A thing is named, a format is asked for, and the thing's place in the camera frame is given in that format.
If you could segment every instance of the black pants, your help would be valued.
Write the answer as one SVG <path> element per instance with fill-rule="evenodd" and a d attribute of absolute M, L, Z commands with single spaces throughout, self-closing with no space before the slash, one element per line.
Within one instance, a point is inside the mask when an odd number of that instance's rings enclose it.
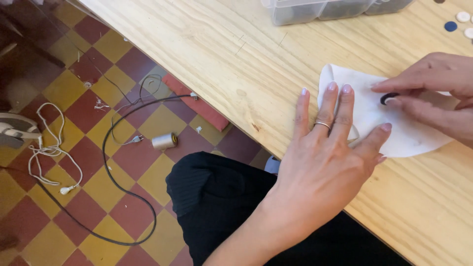
<path fill-rule="evenodd" d="M 276 176 L 218 155 L 198 152 L 176 163 L 167 192 L 194 265 L 207 257 L 253 212 Z M 409 265 L 346 213 L 281 252 L 267 265 Z"/>

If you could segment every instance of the silver ring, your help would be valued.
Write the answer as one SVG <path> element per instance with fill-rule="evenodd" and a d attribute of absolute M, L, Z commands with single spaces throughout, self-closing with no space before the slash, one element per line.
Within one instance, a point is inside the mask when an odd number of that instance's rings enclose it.
<path fill-rule="evenodd" d="M 323 124 L 324 126 L 326 126 L 326 127 L 328 128 L 328 131 L 331 131 L 331 130 L 332 130 L 332 129 L 330 128 L 330 126 L 327 125 L 327 124 L 325 124 L 325 123 L 317 122 L 317 123 L 315 123 L 314 125 L 316 125 L 316 124 Z"/>

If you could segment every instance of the plastic container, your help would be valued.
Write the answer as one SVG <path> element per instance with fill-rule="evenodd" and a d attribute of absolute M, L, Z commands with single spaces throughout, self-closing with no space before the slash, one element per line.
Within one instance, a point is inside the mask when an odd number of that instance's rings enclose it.
<path fill-rule="evenodd" d="M 319 19 L 328 20 L 356 17 L 368 10 L 368 8 L 374 2 L 375 0 L 341 0 L 336 2 L 328 2 L 320 14 Z"/>
<path fill-rule="evenodd" d="M 395 13 L 403 10 L 414 2 L 415 0 L 376 0 L 368 10 L 366 10 L 365 14 L 381 15 Z"/>
<path fill-rule="evenodd" d="M 329 0 L 262 0 L 262 3 L 271 10 L 272 22 L 281 26 L 316 19 L 327 1 Z"/>

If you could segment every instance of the white button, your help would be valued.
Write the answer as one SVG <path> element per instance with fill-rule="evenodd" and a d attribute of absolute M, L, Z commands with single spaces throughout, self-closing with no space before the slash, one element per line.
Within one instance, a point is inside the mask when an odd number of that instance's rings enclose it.
<path fill-rule="evenodd" d="M 466 29 L 464 34 L 468 39 L 473 39 L 473 28 Z"/>
<path fill-rule="evenodd" d="M 456 19 L 458 22 L 465 23 L 471 19 L 471 16 L 468 14 L 468 12 L 462 11 L 456 15 Z"/>

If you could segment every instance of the red cushion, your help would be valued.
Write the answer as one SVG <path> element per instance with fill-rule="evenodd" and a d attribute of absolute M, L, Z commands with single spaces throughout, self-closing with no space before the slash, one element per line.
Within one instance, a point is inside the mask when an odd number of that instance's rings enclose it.
<path fill-rule="evenodd" d="M 175 77 L 167 74 L 163 77 L 163 82 L 166 84 L 176 95 L 190 94 L 192 91 L 188 89 L 184 84 L 178 81 Z M 183 97 L 181 100 L 187 104 L 192 110 L 200 114 L 210 124 L 215 126 L 220 132 L 230 123 L 223 115 L 217 112 L 209 104 L 203 100 L 194 100 L 192 97 Z"/>

